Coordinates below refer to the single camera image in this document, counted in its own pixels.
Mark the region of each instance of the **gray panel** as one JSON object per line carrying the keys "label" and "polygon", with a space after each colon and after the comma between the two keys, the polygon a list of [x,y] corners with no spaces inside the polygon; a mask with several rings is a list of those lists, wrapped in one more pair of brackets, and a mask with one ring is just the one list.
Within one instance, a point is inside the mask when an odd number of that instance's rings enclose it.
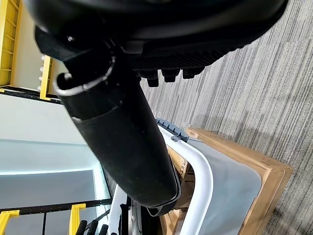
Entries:
{"label": "gray panel", "polygon": [[[49,174],[0,176],[0,208],[41,206],[95,200],[91,170]],[[68,233],[70,211],[47,214],[46,235]],[[95,208],[81,212],[81,219],[96,218]],[[11,219],[6,235],[41,234],[43,215],[22,215]]]}

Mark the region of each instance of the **wooden box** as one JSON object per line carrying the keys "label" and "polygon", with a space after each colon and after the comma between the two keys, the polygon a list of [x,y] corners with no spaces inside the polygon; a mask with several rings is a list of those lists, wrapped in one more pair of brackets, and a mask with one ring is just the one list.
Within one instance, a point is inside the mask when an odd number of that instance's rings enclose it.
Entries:
{"label": "wooden box", "polygon": [[[261,235],[291,177],[292,168],[212,132],[192,128],[186,132],[190,137],[203,141],[228,157],[255,169],[260,174],[262,179],[260,192],[252,203],[238,235]],[[182,178],[182,193],[176,206],[179,210],[162,216],[161,223],[163,235],[177,235],[192,197],[195,179],[194,174],[190,172],[190,164],[169,147],[168,152]]]}
{"label": "wooden box", "polygon": [[230,158],[255,169],[262,178],[262,186],[244,220],[239,235],[261,235],[274,212],[286,184],[291,177],[291,166],[252,149],[226,140],[201,129],[189,128],[187,134]]}

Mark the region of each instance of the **bolt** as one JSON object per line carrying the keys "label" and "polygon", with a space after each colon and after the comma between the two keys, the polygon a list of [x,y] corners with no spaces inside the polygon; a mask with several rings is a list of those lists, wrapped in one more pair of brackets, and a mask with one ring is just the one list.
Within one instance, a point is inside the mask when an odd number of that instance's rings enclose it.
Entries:
{"label": "bolt", "polygon": [[75,39],[74,39],[73,37],[71,37],[71,36],[68,36],[68,37],[67,37],[67,40],[68,40],[69,42],[71,42],[71,41],[74,41]]}

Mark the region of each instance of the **yellow bracket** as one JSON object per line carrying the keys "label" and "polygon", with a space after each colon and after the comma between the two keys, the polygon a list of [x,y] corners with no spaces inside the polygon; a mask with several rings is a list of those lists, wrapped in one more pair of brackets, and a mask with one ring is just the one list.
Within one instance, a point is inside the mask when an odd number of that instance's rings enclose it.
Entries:
{"label": "yellow bracket", "polygon": [[79,210],[85,209],[85,208],[86,208],[86,204],[72,205],[72,210],[70,211],[68,235],[76,234],[79,223],[80,223]]}
{"label": "yellow bracket", "polygon": [[43,79],[41,81],[41,87],[40,87],[40,96],[39,96],[40,99],[51,100],[50,98],[46,97],[48,93],[48,87],[49,87],[51,64],[52,64],[52,58],[46,55],[45,60],[44,60]]}
{"label": "yellow bracket", "polygon": [[0,214],[0,235],[4,235],[5,227],[11,217],[17,217],[20,211],[2,211]]}

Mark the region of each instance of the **gray carpet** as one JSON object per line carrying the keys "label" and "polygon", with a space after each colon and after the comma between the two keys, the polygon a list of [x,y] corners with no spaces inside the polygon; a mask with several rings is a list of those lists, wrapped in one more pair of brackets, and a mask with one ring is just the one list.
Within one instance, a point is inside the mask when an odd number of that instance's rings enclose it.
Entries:
{"label": "gray carpet", "polygon": [[291,0],[262,38],[191,80],[142,88],[156,117],[210,130],[290,164],[266,235],[313,234],[313,1]]}

